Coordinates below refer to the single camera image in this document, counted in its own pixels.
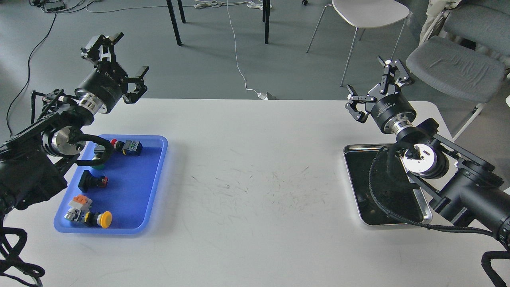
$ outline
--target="white table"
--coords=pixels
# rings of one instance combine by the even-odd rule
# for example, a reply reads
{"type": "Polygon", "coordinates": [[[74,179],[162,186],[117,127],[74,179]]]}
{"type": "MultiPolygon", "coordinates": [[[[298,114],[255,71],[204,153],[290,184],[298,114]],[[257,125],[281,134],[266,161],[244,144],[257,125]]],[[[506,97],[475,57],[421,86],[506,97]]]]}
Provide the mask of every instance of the white table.
{"type": "MultiPolygon", "coordinates": [[[[45,286],[491,285],[480,258],[501,248],[489,237],[361,223],[343,148],[395,137],[372,119],[355,122],[344,104],[119,103],[84,132],[168,139],[148,227],[135,236],[58,233],[64,192],[13,211],[5,225],[28,232],[21,258],[46,269],[45,286]]],[[[434,117],[450,138],[433,104],[412,104],[415,124],[434,117]]],[[[509,282],[508,262],[493,266],[509,282]]]]}

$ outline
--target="yellow mushroom button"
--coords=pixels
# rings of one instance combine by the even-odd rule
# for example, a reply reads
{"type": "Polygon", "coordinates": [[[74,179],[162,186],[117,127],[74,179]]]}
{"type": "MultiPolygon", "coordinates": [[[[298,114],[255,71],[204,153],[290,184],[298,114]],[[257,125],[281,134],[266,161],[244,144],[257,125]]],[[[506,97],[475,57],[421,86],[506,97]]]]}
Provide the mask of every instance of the yellow mushroom button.
{"type": "Polygon", "coordinates": [[[98,221],[102,228],[108,228],[112,223],[112,213],[105,211],[103,214],[101,214],[98,221]]]}

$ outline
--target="power strip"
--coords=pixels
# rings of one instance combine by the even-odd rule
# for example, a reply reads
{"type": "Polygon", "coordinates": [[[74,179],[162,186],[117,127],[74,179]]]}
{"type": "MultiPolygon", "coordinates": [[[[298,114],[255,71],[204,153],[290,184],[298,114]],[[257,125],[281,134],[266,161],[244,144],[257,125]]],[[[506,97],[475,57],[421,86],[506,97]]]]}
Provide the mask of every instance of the power strip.
{"type": "Polygon", "coordinates": [[[65,9],[64,2],[49,2],[44,4],[44,9],[48,12],[57,12],[65,9]]]}

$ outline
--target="gray floor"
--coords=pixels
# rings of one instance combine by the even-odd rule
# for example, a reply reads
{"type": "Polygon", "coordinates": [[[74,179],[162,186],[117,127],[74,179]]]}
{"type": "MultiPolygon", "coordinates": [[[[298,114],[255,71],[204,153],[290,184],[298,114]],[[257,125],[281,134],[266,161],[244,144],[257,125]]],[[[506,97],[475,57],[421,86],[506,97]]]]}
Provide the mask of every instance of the gray floor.
{"type": "MultiPolygon", "coordinates": [[[[75,4],[78,0],[66,2],[75,4]]],[[[280,100],[346,99],[347,91],[340,88],[339,83],[354,28],[334,9],[327,9],[311,50],[305,53],[321,10],[329,2],[310,0],[303,6],[299,0],[273,0],[269,45],[264,44],[260,10],[245,5],[229,8],[236,32],[239,66],[248,88],[268,91],[280,100]]],[[[404,61],[418,45],[427,1],[401,2],[412,11],[395,55],[404,61]]],[[[183,0],[183,3],[194,2],[183,0]]],[[[164,4],[162,0],[103,0],[91,5],[90,10],[164,4]]],[[[92,68],[80,58],[80,48],[94,35],[124,32],[124,38],[116,47],[117,61],[130,75],[142,65],[150,66],[146,75],[149,90],[144,97],[256,99],[255,92],[244,89],[236,67],[227,8],[186,7],[185,14],[188,23],[178,22],[184,44],[181,47],[175,43],[167,8],[59,14],[48,40],[33,56],[27,90],[46,93],[63,88],[72,93],[92,68]]],[[[4,0],[0,1],[0,15],[3,28],[0,32],[0,115],[3,121],[0,140],[4,141],[9,137],[5,125],[7,107],[27,79],[28,55],[46,34],[53,14],[30,7],[25,0],[4,0]]],[[[382,68],[376,56],[391,55],[399,31],[400,24],[367,30],[363,39],[356,43],[346,83],[361,93],[379,81],[382,68]]],[[[452,133],[474,107],[473,103],[449,98],[419,80],[403,92],[408,100],[435,103],[452,133]]],[[[483,113],[457,140],[459,145],[493,163],[496,173],[506,180],[510,179],[510,107],[504,99],[509,94],[510,84],[506,81],[483,113]]],[[[29,98],[26,92],[14,105],[10,122],[15,132],[29,124],[29,98]]]]}

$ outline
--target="white cable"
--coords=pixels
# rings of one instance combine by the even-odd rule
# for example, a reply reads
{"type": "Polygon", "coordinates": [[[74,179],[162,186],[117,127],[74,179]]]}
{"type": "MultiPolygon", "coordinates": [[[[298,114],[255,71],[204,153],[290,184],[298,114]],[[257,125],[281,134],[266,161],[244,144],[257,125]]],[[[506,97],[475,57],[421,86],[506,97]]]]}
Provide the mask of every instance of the white cable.
{"type": "Polygon", "coordinates": [[[109,13],[109,12],[117,12],[117,11],[123,11],[123,10],[131,10],[131,9],[145,9],[145,8],[168,8],[167,5],[161,5],[161,6],[143,6],[143,7],[131,7],[131,8],[122,8],[122,9],[116,9],[116,10],[108,10],[108,11],[90,11],[89,10],[89,6],[90,4],[94,3],[94,0],[91,0],[87,6],[85,7],[85,10],[91,12],[91,13],[109,13]]]}
{"type": "Polygon", "coordinates": [[[234,5],[241,5],[246,4],[246,6],[250,9],[263,9],[262,6],[262,0],[259,0],[260,3],[255,3],[253,1],[242,1],[242,2],[222,2],[222,1],[203,1],[203,0],[194,0],[195,2],[199,2],[198,4],[193,5],[196,9],[202,9],[207,7],[213,7],[213,8],[219,8],[221,6],[234,6],[234,5]]]}
{"type": "Polygon", "coordinates": [[[241,68],[239,68],[239,60],[237,59],[237,42],[236,42],[236,32],[234,31],[234,26],[232,26],[232,19],[230,17],[230,10],[228,9],[229,7],[229,4],[228,4],[228,0],[226,0],[226,11],[228,13],[228,21],[230,22],[230,27],[232,28],[232,34],[234,35],[234,51],[236,52],[236,66],[237,66],[237,70],[239,71],[239,73],[241,74],[241,76],[243,77],[243,80],[244,80],[244,88],[247,90],[247,91],[254,91],[257,93],[257,95],[259,97],[261,97],[262,93],[259,93],[257,92],[256,90],[254,89],[248,89],[248,86],[246,84],[246,78],[244,77],[243,73],[241,72],[241,68]]]}
{"type": "MultiPolygon", "coordinates": [[[[250,9],[260,9],[262,10],[263,6],[262,4],[257,4],[253,1],[243,1],[243,2],[234,2],[234,3],[229,3],[228,1],[226,3],[222,2],[222,1],[202,1],[202,0],[194,0],[195,2],[200,2],[198,4],[194,4],[194,5],[185,5],[183,7],[194,7],[195,9],[202,9],[202,8],[207,8],[207,7],[214,7],[214,8],[219,8],[221,6],[233,6],[233,5],[241,5],[241,4],[246,4],[246,6],[250,9]]],[[[86,6],[85,6],[85,10],[87,10],[88,12],[91,12],[91,13],[110,13],[110,12],[117,12],[117,11],[123,11],[123,10],[131,10],[131,9],[145,9],[145,8],[163,8],[163,7],[168,7],[167,5],[161,5],[161,6],[143,6],[143,7],[131,7],[131,8],[121,8],[121,9],[116,9],[116,10],[108,10],[108,11],[91,11],[89,10],[89,6],[94,3],[95,1],[94,0],[91,0],[86,6]]]]}

